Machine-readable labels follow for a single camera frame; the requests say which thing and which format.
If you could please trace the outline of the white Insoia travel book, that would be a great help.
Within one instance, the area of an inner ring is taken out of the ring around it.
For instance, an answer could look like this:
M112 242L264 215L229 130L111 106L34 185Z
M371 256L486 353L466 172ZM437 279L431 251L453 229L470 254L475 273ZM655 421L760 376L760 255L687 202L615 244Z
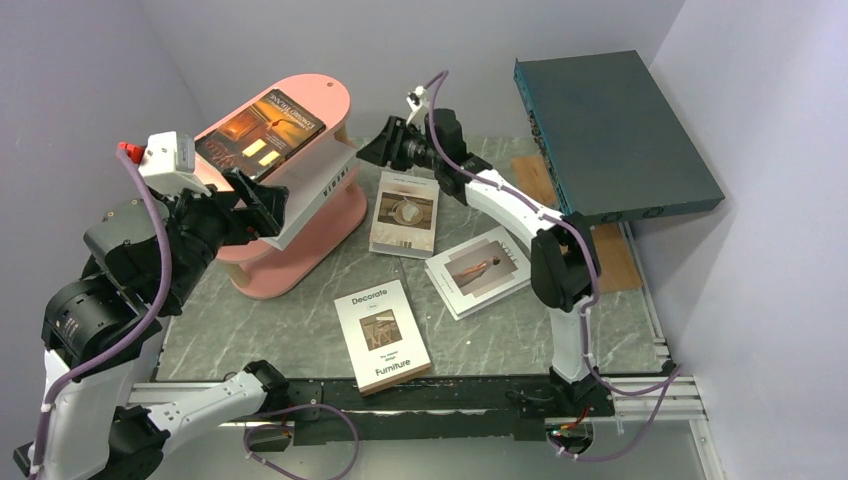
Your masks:
M289 189L283 227L279 234L263 237L262 241L285 250L351 173L355 153L353 147L329 140L310 149L286 170L279 181Z

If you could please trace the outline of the dark orange Edward Tulane novel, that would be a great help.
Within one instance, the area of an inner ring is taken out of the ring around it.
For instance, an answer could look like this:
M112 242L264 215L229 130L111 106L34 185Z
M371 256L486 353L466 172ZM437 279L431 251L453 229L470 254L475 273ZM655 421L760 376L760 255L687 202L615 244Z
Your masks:
M326 129L279 89L271 89L195 141L195 152L223 172L237 168L259 182Z

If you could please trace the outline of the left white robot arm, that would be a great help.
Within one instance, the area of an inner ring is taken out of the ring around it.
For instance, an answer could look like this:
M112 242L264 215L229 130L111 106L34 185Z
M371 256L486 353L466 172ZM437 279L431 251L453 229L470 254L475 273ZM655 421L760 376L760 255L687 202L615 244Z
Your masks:
M176 194L138 183L84 236L81 277L48 302L46 385L35 438L13 454L30 479L144 479L187 441L233 419L279 417L289 382L265 360L203 391L153 407L128 401L157 365L167 321L180 316L225 246L277 235L290 192L236 168L228 189Z

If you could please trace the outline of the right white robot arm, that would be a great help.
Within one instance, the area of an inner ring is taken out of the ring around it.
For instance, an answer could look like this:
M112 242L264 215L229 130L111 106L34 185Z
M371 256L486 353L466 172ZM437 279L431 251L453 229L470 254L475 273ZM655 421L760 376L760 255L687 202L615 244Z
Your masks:
M422 127L391 116L356 156L400 172L413 167L432 171L442 193L486 214L524 244L530 254L530 285L548 309L554 357L550 397L516 398L532 406L554 406L564 415L601 413L611 391L592 356L589 327L591 310L600 299L600 265L583 217L533 200L470 152L450 109L430 112Z

